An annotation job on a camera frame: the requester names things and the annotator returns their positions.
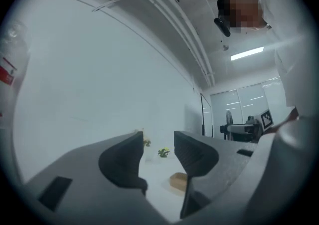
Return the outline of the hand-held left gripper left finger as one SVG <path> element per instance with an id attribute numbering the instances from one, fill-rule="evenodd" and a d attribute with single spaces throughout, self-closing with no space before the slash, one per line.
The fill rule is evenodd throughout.
<path id="1" fill-rule="evenodd" d="M 145 195 L 146 180 L 139 177 L 139 165 L 144 154 L 144 136 L 138 131 L 105 150 L 99 157 L 101 173 L 114 185 L 126 189 L 139 189 Z"/>

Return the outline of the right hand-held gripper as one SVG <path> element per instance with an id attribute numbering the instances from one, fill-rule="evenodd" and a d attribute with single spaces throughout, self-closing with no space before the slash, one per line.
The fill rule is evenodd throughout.
<path id="1" fill-rule="evenodd" d="M 234 124 L 230 111 L 226 112 L 226 124 L 220 126 L 224 140 L 237 142 L 258 142 L 259 138 L 274 125 L 270 110 L 257 116 L 248 116 L 246 123 Z"/>

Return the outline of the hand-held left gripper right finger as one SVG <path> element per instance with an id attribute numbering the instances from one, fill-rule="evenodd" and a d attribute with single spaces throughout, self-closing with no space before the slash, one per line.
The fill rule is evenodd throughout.
<path id="1" fill-rule="evenodd" d="M 205 176 L 218 163 L 218 152 L 182 131 L 174 132 L 174 152 L 187 174 L 185 197 L 180 211 L 184 219 L 210 203 L 208 197 L 196 191 L 192 179 Z"/>

